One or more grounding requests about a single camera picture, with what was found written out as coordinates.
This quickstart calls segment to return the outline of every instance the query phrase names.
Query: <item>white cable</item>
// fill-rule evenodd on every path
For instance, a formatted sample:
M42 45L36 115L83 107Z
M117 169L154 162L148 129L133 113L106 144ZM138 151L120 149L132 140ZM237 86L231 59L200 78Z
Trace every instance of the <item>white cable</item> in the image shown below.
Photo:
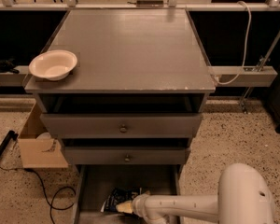
M252 15L251 15L251 11L250 11L250 8L249 6L244 2L244 1L239 1L238 2L240 5L244 6L247 11L248 11L248 14L249 14L249 21L248 21L248 25L247 25L247 28L246 28L246 33L245 33L245 46L244 46L244 57L243 57L243 62L242 62L242 65L241 67L244 67L245 66L245 56L246 56L246 44L247 44L247 41L248 41L248 36L249 36L249 30L250 30L250 25L251 25L251 20L252 20ZM229 81L226 81L226 82L220 82L219 80L216 80L216 83L219 84L219 85L229 85L231 84L236 78L238 78L238 76L240 76L241 73L238 73L233 79L229 80Z

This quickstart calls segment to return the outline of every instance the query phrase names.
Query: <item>drawer front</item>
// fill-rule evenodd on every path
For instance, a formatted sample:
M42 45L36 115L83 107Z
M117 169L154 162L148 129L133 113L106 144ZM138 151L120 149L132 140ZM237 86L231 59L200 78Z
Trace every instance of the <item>drawer front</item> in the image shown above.
M185 164L189 148L139 149L66 147L63 150L66 160L71 164Z
M201 114L171 115L53 115L41 120L59 138L194 137Z

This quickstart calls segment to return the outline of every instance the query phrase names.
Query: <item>terrazzo floor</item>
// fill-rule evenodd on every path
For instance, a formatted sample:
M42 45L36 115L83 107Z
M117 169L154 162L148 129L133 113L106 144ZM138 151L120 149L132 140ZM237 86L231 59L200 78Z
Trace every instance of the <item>terrazzo floor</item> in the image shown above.
M0 144L8 130L16 133L29 116L33 99L0 98ZM266 180L275 198L275 224L280 224L280 134L261 102L247 104L243 114L235 100L209 100L203 122L192 142L192 152L180 176L182 195L216 194L221 172L230 164L242 162L256 168ZM11 141L5 149L0 166L21 168L20 149ZM38 169L49 200L65 186L77 186L77 173L72 169ZM74 201L71 190L65 189L54 205L65 207ZM52 211L56 224L72 223L72 208ZM52 223L40 181L36 174L0 168L0 223ZM185 224L208 222L186 218Z

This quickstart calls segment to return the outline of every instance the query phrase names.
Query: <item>cardboard box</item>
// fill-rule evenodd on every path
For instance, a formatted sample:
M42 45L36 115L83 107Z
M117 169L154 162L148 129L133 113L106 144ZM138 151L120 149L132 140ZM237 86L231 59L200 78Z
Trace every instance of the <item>cardboard box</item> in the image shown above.
M61 145L58 140L36 139L47 129L40 120L41 110L37 104L33 107L18 137L23 168L67 168Z

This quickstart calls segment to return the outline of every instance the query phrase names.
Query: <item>cabinet top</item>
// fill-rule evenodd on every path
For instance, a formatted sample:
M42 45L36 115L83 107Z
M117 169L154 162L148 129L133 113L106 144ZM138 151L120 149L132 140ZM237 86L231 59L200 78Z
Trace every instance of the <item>cabinet top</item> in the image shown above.
M183 9L75 9L49 50L76 54L65 79L31 77L42 93L213 92L201 49Z

